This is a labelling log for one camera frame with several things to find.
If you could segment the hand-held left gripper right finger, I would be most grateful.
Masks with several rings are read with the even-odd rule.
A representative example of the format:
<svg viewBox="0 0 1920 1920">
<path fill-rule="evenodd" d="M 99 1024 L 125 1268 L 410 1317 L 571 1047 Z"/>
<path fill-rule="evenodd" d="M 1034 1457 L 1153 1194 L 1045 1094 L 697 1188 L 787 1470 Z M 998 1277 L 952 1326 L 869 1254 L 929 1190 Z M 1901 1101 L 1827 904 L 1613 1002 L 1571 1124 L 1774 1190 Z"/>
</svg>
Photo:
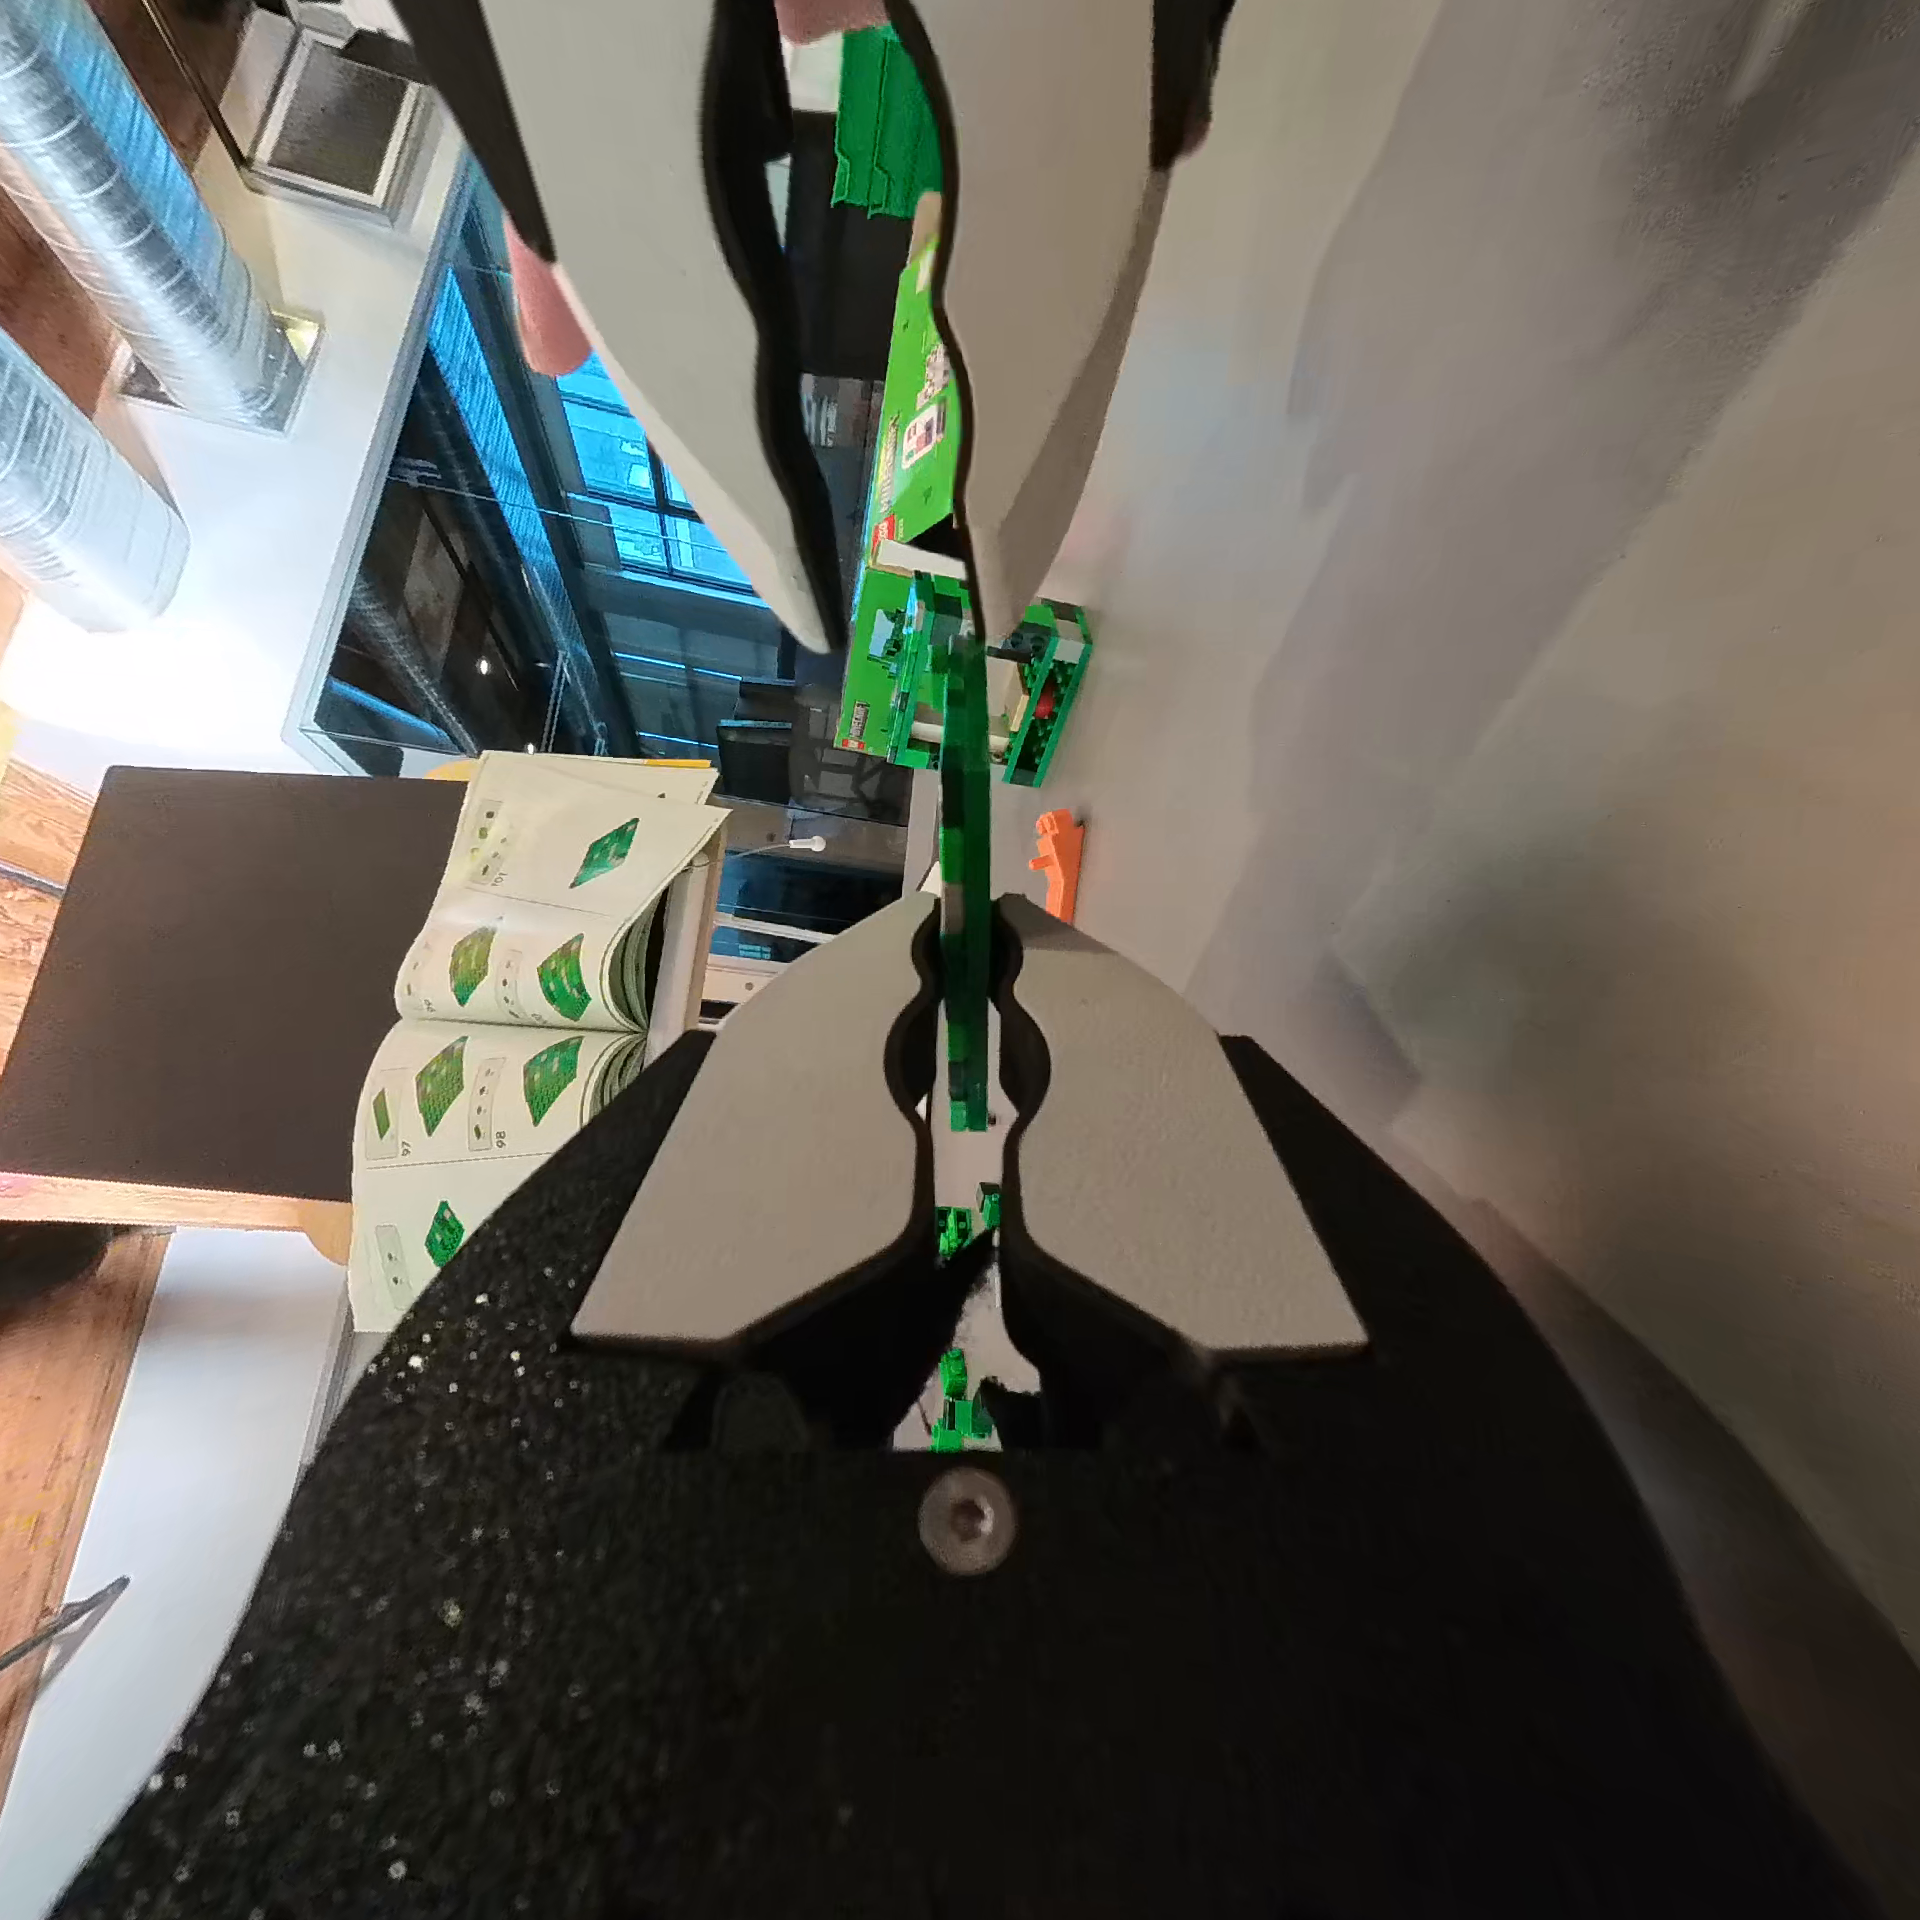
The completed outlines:
<svg viewBox="0 0 1920 1920">
<path fill-rule="evenodd" d="M 1101 1445 L 1144 1405 L 1205 1426 L 1251 1370 L 1370 1335 L 1225 1040 L 1138 962 L 996 900 L 998 1284 L 1046 1432 Z"/>
</svg>

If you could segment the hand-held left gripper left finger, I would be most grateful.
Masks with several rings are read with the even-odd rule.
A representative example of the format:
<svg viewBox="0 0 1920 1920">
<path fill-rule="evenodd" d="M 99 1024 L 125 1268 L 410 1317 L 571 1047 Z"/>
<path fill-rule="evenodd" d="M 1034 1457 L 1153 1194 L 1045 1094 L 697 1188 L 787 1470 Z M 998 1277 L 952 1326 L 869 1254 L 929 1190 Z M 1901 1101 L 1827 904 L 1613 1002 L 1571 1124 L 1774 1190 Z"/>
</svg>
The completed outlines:
<svg viewBox="0 0 1920 1920">
<path fill-rule="evenodd" d="M 825 1441 L 890 1449 L 949 1349 L 925 1103 L 939 904 L 829 937 L 708 1034 L 571 1333 L 777 1382 Z"/>
</svg>

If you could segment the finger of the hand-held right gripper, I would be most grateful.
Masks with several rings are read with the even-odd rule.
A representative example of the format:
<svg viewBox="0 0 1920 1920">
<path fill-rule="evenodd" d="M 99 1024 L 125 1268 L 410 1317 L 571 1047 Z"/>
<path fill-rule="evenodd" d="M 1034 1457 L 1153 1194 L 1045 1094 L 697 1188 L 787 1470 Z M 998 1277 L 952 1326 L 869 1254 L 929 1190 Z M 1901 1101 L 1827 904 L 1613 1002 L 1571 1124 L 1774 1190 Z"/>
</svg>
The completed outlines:
<svg viewBox="0 0 1920 1920">
<path fill-rule="evenodd" d="M 984 632 L 1040 596 L 1166 201 L 1147 2 L 891 4 L 944 164 L 936 318 L 962 377 L 956 528 Z"/>
<path fill-rule="evenodd" d="M 774 7 L 490 2 L 484 20 L 598 358 L 757 596 L 810 652 L 841 649 L 768 176 L 794 132 Z"/>
</svg>

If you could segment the green mosaic lego plate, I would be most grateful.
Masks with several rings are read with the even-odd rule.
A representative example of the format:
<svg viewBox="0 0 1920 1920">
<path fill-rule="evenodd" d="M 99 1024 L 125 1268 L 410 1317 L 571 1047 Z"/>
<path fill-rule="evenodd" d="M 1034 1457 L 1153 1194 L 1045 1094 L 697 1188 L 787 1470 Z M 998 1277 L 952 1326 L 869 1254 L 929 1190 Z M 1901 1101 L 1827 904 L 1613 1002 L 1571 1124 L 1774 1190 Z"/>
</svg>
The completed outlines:
<svg viewBox="0 0 1920 1920">
<path fill-rule="evenodd" d="M 990 1132 L 992 754 L 987 649 L 953 583 L 933 581 L 929 660 L 944 700 L 939 744 L 946 1103 L 956 1134 Z"/>
</svg>

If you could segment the green lego set box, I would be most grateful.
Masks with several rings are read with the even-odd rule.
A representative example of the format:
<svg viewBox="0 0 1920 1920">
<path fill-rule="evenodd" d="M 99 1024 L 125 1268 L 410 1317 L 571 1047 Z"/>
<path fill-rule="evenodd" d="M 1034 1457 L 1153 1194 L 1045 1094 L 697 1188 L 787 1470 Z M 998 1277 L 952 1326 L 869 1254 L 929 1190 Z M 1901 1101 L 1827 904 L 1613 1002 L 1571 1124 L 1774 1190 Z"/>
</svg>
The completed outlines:
<svg viewBox="0 0 1920 1920">
<path fill-rule="evenodd" d="M 880 383 L 878 439 L 856 578 L 840 746 L 929 765 L 920 725 L 937 727 L 929 641 L 906 630 L 915 575 L 965 578 L 953 529 L 962 405 L 953 361 L 933 312 L 944 201 L 920 197 Z"/>
</svg>

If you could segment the open lego instruction booklet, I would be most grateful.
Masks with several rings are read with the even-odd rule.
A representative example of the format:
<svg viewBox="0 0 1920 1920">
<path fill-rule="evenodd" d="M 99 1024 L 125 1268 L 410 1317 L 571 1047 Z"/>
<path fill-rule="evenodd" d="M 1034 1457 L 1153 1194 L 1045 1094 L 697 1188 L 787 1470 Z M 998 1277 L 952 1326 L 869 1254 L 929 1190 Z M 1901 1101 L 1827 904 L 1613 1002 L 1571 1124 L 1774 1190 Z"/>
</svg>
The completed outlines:
<svg viewBox="0 0 1920 1920">
<path fill-rule="evenodd" d="M 352 1112 L 352 1327 L 394 1333 L 481 1225 L 700 1020 L 715 768 L 486 752 Z"/>
</svg>

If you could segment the green and white lego build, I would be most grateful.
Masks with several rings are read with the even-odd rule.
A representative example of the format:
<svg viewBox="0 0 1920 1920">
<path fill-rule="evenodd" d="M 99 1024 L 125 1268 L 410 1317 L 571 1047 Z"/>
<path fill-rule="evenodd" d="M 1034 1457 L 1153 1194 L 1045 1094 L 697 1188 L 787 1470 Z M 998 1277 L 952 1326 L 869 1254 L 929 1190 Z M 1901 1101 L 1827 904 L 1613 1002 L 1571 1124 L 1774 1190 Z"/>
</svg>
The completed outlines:
<svg viewBox="0 0 1920 1920">
<path fill-rule="evenodd" d="M 1001 782 L 1045 783 L 1092 658 L 1086 609 L 1058 598 L 1028 606 L 1016 632 L 987 647 L 990 759 Z"/>
</svg>

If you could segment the person's right hand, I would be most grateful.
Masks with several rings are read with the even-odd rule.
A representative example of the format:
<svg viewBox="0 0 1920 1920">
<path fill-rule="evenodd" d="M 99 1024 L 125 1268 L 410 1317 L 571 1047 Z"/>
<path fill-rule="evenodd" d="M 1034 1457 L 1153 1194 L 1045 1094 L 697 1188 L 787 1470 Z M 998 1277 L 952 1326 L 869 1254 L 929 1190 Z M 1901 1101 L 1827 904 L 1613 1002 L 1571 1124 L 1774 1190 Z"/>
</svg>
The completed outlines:
<svg viewBox="0 0 1920 1920">
<path fill-rule="evenodd" d="M 836 31 L 880 28 L 888 20 L 883 2 L 774 2 L 784 41 L 812 45 Z M 513 297 L 518 342 L 530 369 L 563 377 L 586 362 L 592 352 L 586 325 L 560 285 L 557 269 L 526 244 L 513 216 L 504 215 Z"/>
</svg>

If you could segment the ceiling vent grille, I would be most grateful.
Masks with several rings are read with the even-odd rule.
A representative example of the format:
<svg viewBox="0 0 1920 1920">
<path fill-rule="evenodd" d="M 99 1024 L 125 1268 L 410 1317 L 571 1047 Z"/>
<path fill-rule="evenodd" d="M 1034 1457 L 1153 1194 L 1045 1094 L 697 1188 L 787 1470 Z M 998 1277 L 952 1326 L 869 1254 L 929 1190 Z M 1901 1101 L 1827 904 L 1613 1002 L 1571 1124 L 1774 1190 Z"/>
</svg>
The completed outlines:
<svg viewBox="0 0 1920 1920">
<path fill-rule="evenodd" d="M 428 89 L 294 28 L 248 151 L 264 194 L 395 226 L 436 130 Z"/>
</svg>

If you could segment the dark brown panel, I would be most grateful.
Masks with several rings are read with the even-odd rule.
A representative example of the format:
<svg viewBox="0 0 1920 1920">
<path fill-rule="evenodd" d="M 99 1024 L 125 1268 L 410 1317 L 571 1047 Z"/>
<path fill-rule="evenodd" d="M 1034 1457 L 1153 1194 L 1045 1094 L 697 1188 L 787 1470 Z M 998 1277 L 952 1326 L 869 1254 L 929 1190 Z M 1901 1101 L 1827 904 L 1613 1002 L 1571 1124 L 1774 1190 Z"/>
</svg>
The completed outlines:
<svg viewBox="0 0 1920 1920">
<path fill-rule="evenodd" d="M 5 1223 L 305 1231 L 464 785 L 114 765 L 5 1017 Z"/>
</svg>

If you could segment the large silver air duct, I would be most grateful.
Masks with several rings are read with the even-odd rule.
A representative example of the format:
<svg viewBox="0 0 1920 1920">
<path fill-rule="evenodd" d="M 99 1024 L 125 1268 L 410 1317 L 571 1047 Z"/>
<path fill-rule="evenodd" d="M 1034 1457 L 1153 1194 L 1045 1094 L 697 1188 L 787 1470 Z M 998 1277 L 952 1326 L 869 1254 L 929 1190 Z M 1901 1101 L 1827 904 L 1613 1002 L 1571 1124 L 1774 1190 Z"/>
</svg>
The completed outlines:
<svg viewBox="0 0 1920 1920">
<path fill-rule="evenodd" d="M 288 426 L 305 361 L 90 4 L 3 4 L 3 173 L 171 405 Z"/>
</svg>

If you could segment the glass window wall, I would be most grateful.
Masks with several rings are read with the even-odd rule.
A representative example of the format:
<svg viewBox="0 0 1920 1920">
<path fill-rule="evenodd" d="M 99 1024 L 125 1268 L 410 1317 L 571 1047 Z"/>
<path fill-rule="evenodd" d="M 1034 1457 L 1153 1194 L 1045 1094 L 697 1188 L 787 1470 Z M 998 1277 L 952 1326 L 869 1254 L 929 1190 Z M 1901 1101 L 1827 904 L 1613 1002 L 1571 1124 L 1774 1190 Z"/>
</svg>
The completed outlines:
<svg viewBox="0 0 1920 1920">
<path fill-rule="evenodd" d="M 461 159 L 290 711 L 331 773 L 473 752 L 718 760 L 801 647 L 597 352 L 540 373 Z"/>
</svg>

